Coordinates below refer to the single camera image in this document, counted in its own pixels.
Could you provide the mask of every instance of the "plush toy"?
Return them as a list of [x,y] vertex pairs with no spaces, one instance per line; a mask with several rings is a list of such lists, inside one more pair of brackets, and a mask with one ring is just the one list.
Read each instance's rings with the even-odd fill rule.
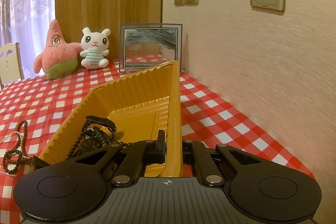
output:
[[78,65],[77,55],[81,52],[79,43],[66,43],[57,20],[49,25],[44,51],[35,59],[34,72],[41,68],[49,79],[70,75]]
[[111,34],[109,29],[100,32],[91,32],[88,27],[83,29],[83,38],[81,47],[83,51],[80,53],[82,66],[87,69],[105,68],[109,61],[104,58],[109,54],[109,40],[108,36]]

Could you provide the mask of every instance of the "bunny plush's head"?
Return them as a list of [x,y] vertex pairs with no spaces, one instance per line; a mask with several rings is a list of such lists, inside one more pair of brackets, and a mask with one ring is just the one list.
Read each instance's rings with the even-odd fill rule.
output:
[[108,36],[111,34],[109,29],[100,32],[91,32],[88,27],[83,29],[84,36],[81,40],[83,50],[99,50],[105,51],[109,48]]

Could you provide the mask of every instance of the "white cord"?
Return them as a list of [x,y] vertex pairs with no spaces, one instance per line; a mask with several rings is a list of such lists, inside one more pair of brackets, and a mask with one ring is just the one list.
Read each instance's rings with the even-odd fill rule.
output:
[[[18,131],[14,131],[11,134],[9,134],[6,137],[4,137],[3,140],[0,142],[0,145],[3,144],[5,140],[13,137],[14,135],[16,135],[17,138],[20,138],[20,148],[21,148],[21,151],[22,151],[22,136],[21,136],[20,132],[18,132]],[[10,174],[2,172],[2,171],[0,171],[0,173],[5,174],[5,175],[10,176],[10,177],[19,177],[17,175],[10,175]]]

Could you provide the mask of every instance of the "watch face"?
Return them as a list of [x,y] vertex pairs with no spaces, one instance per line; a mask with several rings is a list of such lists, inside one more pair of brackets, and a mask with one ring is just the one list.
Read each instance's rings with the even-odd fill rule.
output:
[[88,138],[83,141],[83,143],[80,146],[80,152],[81,154],[92,152],[98,148],[101,148],[102,144],[100,141],[94,139],[94,138]]

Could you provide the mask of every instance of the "gray gripper base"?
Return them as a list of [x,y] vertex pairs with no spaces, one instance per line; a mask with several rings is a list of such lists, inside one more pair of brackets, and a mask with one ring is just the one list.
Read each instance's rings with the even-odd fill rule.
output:
[[[33,224],[23,220],[22,224]],[[197,178],[140,178],[112,191],[106,202],[73,224],[260,224],[235,209],[220,189]],[[313,224],[305,220],[300,224]]]

